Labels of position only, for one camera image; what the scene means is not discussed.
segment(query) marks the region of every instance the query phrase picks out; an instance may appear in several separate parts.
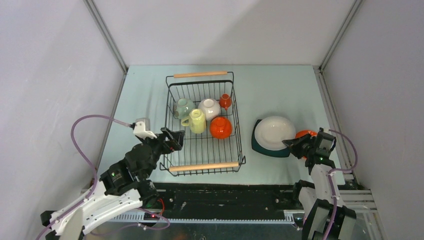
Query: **wooden dowel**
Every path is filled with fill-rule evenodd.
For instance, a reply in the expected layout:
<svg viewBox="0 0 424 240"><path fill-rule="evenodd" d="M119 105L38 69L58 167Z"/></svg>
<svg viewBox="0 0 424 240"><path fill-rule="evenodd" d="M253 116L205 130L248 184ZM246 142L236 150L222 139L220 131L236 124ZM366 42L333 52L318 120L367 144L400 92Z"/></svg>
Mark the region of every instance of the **wooden dowel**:
<svg viewBox="0 0 424 240"><path fill-rule="evenodd" d="M227 75L227 71L206 71L206 72L192 72L192 73L177 73L173 77L178 78L191 78L191 77L206 77L206 76L217 76Z"/></svg>
<svg viewBox="0 0 424 240"><path fill-rule="evenodd" d="M208 164L197 164L197 165L185 165L185 166L171 166L170 172L179 171L193 171L193 170L205 170L205 169L223 169L223 168L234 168L238 167L238 161L231 162L219 162L219 163L208 163Z"/></svg>

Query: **red cup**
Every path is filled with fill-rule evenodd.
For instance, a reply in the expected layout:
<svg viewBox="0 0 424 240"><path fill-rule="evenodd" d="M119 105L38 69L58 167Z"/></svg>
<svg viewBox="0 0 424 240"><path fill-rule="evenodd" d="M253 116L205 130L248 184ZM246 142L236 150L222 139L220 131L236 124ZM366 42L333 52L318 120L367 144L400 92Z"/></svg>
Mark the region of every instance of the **red cup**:
<svg viewBox="0 0 424 240"><path fill-rule="evenodd" d="M219 98L219 105L221 106L221 108L225 108L225 110L227 111L228 108L231 106L231 97L230 97L230 95L224 93Z"/></svg>
<svg viewBox="0 0 424 240"><path fill-rule="evenodd" d="M210 122L210 134L216 139L226 139L231 135L233 126L228 118L219 116Z"/></svg>

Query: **dark green plate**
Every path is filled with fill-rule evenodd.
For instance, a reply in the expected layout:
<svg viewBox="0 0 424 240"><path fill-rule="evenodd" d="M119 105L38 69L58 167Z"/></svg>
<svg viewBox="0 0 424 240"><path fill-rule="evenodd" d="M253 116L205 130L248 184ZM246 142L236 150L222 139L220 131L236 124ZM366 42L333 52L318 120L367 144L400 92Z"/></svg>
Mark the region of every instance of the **dark green plate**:
<svg viewBox="0 0 424 240"><path fill-rule="evenodd" d="M258 152L258 153L266 155L266 156L270 156L270 157L274 157L274 158L287 158L290 155L290 150L289 150L288 147L281 149L281 150L278 150L278 151L272 151L272 150L268 150L268 149L263 148L261 145L259 145L258 141L256 141L255 129L256 129L256 126L259 124L260 121L262 121L262 119L257 120L256 123L254 124L254 127L253 127L252 139L251 139L252 149L255 152Z"/></svg>

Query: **table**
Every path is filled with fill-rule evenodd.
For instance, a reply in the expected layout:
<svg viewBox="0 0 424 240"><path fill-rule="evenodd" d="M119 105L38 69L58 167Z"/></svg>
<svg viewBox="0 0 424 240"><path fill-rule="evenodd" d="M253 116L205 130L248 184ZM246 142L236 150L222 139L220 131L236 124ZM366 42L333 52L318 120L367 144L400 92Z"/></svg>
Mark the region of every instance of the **table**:
<svg viewBox="0 0 424 240"><path fill-rule="evenodd" d="M114 118L133 123L150 118L150 128L160 133L165 125L168 88L165 77L178 73L232 71L237 97L241 145L246 164L239 172L172 176L154 170L153 182L233 185L291 185L299 180L312 182L304 161L290 156L274 158L252 150L251 136L257 119L282 116L294 123L296 131L329 128L323 100L310 65L132 65L129 67ZM98 168L99 175L139 144L131 129L119 124L110 128ZM330 157L340 167L334 151ZM335 175L338 185L345 184L343 174Z"/></svg>

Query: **gray wall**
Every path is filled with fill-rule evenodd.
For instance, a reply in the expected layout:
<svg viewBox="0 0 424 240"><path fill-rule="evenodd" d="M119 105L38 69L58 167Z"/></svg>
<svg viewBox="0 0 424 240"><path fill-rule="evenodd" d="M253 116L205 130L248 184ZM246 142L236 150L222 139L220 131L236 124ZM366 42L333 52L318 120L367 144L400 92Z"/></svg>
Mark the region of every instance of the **gray wall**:
<svg viewBox="0 0 424 240"><path fill-rule="evenodd" d="M424 239L424 1L365 1L324 76L388 238Z"/></svg>
<svg viewBox="0 0 424 240"><path fill-rule="evenodd" d="M122 72L82 0L1 1L0 46L0 239L33 240L90 181L71 126L111 114ZM106 126L77 126L94 162Z"/></svg>
<svg viewBox="0 0 424 240"><path fill-rule="evenodd" d="M101 0L130 65L318 65L354 0Z"/></svg>

